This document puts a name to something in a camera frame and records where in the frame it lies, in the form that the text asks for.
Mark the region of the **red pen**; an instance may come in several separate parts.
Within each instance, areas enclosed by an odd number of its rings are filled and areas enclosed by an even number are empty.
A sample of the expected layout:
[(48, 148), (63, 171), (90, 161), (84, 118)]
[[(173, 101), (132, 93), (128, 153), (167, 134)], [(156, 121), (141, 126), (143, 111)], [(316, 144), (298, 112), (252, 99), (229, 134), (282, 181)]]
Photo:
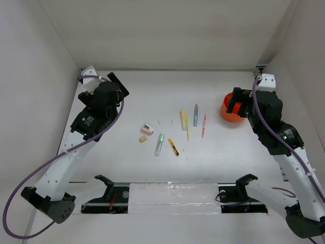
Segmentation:
[(201, 138), (202, 138), (202, 139), (204, 138), (204, 135), (205, 135), (206, 119), (207, 119), (207, 116), (206, 116), (206, 114), (205, 114), (205, 115), (204, 115), (204, 119), (203, 119), (202, 133), (201, 133)]

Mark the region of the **thin yellow pen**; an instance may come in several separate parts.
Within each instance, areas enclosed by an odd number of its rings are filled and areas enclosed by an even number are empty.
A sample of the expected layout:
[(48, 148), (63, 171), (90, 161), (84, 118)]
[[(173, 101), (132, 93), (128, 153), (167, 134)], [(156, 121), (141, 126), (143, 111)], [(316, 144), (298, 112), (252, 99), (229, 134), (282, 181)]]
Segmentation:
[(189, 130), (189, 119), (186, 117), (186, 133), (187, 133), (187, 141), (190, 141), (190, 130)]

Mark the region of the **yellow highlighter marker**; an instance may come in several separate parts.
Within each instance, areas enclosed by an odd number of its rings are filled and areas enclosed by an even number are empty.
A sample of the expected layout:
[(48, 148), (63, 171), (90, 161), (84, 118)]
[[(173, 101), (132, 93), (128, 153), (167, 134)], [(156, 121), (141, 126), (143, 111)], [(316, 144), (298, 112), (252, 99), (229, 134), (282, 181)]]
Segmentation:
[(185, 110), (180, 111), (181, 127), (183, 131), (187, 130), (187, 115)]

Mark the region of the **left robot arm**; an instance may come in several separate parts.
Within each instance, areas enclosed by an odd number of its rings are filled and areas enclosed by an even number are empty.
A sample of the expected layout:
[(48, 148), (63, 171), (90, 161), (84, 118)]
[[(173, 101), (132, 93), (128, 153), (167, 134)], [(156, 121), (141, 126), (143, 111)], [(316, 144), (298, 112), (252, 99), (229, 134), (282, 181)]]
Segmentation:
[(107, 77), (98, 75), (94, 67), (83, 70), (78, 78), (85, 91), (78, 99), (85, 108), (71, 124), (60, 154), (50, 160), (50, 167), (32, 187), (25, 187), (21, 196), (53, 222), (61, 224), (72, 214), (78, 197), (87, 201), (113, 197), (114, 182), (97, 175), (84, 191), (66, 192), (68, 184), (87, 153), (119, 119), (124, 98), (129, 91), (111, 72)]

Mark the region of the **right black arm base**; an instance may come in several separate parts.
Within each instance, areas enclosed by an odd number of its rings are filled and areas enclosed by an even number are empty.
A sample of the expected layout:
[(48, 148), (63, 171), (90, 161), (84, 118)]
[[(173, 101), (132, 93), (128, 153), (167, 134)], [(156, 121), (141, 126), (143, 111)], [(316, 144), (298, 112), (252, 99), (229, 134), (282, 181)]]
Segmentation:
[(250, 198), (247, 195), (245, 187), (253, 180), (258, 178), (255, 175), (247, 174), (234, 184), (221, 184), (218, 187), (218, 193), (215, 201), (221, 204), (222, 214), (247, 214), (247, 213), (263, 213), (267, 214), (267, 207)]

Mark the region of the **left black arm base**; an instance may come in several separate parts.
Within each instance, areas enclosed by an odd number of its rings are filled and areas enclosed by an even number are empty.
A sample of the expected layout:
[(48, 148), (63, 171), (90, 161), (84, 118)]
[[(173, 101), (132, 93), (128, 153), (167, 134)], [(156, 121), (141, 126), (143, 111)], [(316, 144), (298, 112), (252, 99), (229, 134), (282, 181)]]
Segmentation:
[(104, 192), (99, 197), (92, 198), (82, 204), (82, 214), (127, 214), (130, 183), (114, 183), (103, 175), (97, 175), (95, 179), (102, 182)]

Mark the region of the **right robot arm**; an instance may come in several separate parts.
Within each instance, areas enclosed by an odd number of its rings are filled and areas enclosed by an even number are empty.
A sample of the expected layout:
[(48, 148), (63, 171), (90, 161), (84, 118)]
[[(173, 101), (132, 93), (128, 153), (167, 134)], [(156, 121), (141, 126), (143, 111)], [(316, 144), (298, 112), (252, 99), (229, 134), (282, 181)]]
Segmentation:
[(312, 168), (297, 129), (282, 120), (283, 102), (275, 92), (274, 75), (257, 76), (251, 90), (235, 87), (227, 113), (240, 103), (237, 115), (247, 118), (260, 143), (278, 163), (295, 192), (290, 198), (247, 174), (236, 180), (231, 195), (245, 202), (255, 199), (281, 215), (299, 238), (324, 237), (324, 189)]

